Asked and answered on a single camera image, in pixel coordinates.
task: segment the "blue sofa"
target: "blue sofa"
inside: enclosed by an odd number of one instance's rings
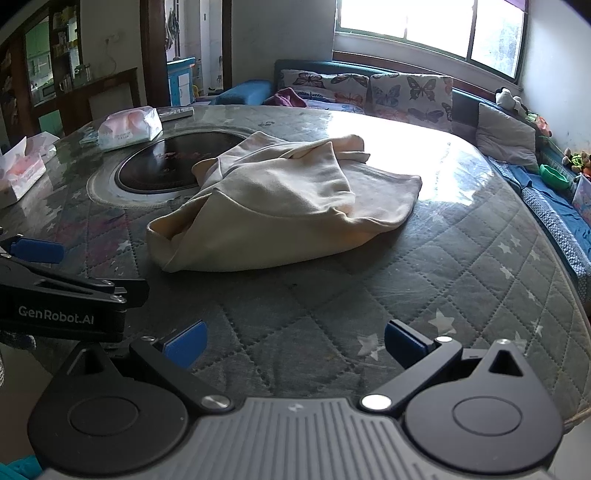
[[[269,98],[277,91],[280,71],[287,69],[324,74],[358,73],[368,77],[380,73],[389,73],[388,70],[336,61],[277,60],[275,62],[273,82],[269,80],[249,80],[219,95],[214,103],[215,105],[262,105],[266,98]],[[368,90],[368,96],[369,102],[371,100],[371,89]],[[502,110],[488,100],[453,89],[453,133],[473,145],[476,145],[480,103]],[[574,174],[562,166],[560,151],[547,142],[547,139],[534,124],[518,119],[536,130],[538,162],[556,168],[572,179]],[[570,189],[558,194],[544,185],[539,176],[530,174],[521,167],[509,166],[494,158],[488,158],[488,160],[498,170],[499,174],[511,184],[545,230],[563,260],[563,264],[577,288],[583,305],[585,305],[587,312],[590,313],[591,229],[571,205],[576,185],[571,184]]]

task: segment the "white plush toy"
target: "white plush toy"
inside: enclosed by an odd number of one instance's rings
[[[528,109],[522,105],[521,97],[512,96],[508,88],[496,91],[496,104],[505,110],[516,112],[521,118],[526,118],[529,114]]]

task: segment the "pink cloth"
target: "pink cloth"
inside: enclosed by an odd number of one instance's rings
[[[299,106],[306,107],[306,102],[294,92],[291,87],[279,90],[275,95],[265,100],[263,105],[277,105],[277,106]]]

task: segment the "beige cloth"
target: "beige cloth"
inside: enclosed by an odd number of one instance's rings
[[[411,213],[418,176],[365,165],[350,135],[285,142],[257,132],[192,172],[201,190],[147,228],[166,272],[267,268],[332,255],[394,230]]]

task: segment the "silver bolt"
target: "silver bolt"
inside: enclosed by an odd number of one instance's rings
[[[364,408],[367,408],[367,410],[382,411],[390,408],[392,400],[386,395],[366,395],[361,399],[361,404]]]
[[[230,399],[224,395],[205,395],[201,399],[201,405],[208,410],[223,410],[230,406]]]

